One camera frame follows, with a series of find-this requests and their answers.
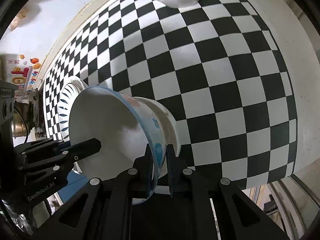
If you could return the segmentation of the white plate grey flower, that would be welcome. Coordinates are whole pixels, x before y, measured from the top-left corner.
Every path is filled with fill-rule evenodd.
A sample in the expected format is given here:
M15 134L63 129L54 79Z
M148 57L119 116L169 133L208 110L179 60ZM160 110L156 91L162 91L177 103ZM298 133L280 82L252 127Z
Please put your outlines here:
M70 76L63 83L57 103L59 129L63 141L69 141L69 117L72 105L78 95L87 87L88 85L77 76Z

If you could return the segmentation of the bowl with coloured dots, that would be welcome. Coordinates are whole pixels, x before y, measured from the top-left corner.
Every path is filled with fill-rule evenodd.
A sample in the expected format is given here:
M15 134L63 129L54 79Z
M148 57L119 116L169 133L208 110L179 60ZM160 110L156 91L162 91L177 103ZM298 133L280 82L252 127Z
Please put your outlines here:
M154 150L136 109L140 104L134 97L102 86L88 87L78 95L69 117L70 142L74 145L92 138L101 142L98 153L77 161L88 179L116 177L131 168L149 146L153 157L151 191L155 191L166 146L163 151L157 142Z

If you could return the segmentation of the white plate blue leaf rim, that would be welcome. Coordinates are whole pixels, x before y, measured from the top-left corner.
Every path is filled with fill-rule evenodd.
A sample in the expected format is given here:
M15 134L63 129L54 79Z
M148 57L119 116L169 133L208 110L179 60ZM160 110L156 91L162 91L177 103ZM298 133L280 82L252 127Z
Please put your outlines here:
M57 104L59 128L63 141L69 141L69 116L72 105L79 95L78 88L72 84L66 84L60 91L60 97Z

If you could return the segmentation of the plain white bowl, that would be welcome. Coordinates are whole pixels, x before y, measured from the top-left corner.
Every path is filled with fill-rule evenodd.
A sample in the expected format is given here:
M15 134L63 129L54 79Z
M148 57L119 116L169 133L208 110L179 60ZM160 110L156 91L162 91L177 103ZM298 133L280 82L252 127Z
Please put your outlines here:
M142 122L142 126L147 131L149 138L156 149L156 143L165 146L172 144L174 153L179 155L181 143L178 138L177 121L173 114L161 103L143 97L134 97L140 104L140 109L136 109Z

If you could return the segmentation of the metal kettle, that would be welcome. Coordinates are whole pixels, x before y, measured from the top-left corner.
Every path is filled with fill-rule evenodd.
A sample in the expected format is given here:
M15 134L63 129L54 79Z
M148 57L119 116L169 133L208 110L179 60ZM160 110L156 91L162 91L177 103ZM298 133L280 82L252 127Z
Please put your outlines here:
M14 115L11 124L12 135L26 137L33 129L33 111L28 103L14 102Z

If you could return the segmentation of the black white checkered mat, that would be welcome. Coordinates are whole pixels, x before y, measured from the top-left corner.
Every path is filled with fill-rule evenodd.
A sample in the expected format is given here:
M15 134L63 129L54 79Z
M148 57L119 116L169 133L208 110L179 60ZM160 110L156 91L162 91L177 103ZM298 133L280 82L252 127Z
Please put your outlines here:
M293 173L297 110L273 36L248 0L112 0L59 51L46 73L47 135L65 139L60 90L69 76L164 105L182 154L198 171L242 189Z

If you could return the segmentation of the colourful wall sticker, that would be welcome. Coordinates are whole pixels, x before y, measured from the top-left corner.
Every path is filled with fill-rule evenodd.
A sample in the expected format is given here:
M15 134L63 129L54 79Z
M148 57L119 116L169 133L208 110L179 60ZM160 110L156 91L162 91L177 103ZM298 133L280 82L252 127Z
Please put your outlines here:
M42 64L36 57L29 58L24 54L7 54L4 57L6 81L18 86L15 100L27 100L34 90L34 85Z

